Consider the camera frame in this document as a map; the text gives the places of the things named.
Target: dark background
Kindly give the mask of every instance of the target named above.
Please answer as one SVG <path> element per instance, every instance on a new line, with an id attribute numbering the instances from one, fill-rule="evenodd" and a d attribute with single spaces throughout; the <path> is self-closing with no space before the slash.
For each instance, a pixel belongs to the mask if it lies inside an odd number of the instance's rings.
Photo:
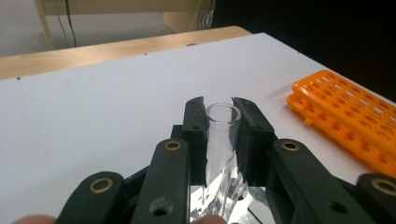
<path id="1" fill-rule="evenodd" d="M 211 27 L 266 33 L 396 102 L 395 2 L 217 0 Z"/>

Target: black cable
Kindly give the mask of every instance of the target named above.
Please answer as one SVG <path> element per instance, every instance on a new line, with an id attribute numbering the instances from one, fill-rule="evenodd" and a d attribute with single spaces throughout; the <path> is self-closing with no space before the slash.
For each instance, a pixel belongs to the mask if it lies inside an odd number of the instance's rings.
<path id="1" fill-rule="evenodd" d="M 67 20 L 69 21 L 70 29 L 72 30 L 72 35 L 73 35 L 73 39 L 74 39 L 74 43 L 75 43 L 75 47 L 76 47 L 77 41 L 76 41 L 76 36 L 75 36 L 74 30 L 73 30 L 72 18 L 70 17 L 69 0 L 64 0 L 64 3 L 66 4 Z"/>

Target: wooden table edge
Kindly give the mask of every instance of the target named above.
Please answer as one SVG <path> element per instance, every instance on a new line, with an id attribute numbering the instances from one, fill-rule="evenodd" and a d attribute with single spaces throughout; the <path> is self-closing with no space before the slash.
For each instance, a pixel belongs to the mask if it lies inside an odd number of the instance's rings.
<path id="1" fill-rule="evenodd" d="M 0 79 L 25 77 L 94 63 L 102 63 L 191 44 L 203 44 L 251 35 L 230 26 L 211 30 L 163 35 L 75 49 L 59 49 L 0 58 Z"/>

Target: white table surface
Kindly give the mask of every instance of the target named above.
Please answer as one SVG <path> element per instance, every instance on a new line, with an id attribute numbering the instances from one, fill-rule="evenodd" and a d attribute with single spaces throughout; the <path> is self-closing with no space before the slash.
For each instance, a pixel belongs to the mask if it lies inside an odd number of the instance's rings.
<path id="1" fill-rule="evenodd" d="M 0 222 L 57 217 L 85 177 L 127 177 L 183 121 L 184 105 L 255 102 L 279 138 L 306 144 L 335 176 L 370 172 L 290 111 L 291 85 L 326 69 L 269 35 L 250 35 L 0 81 Z"/>

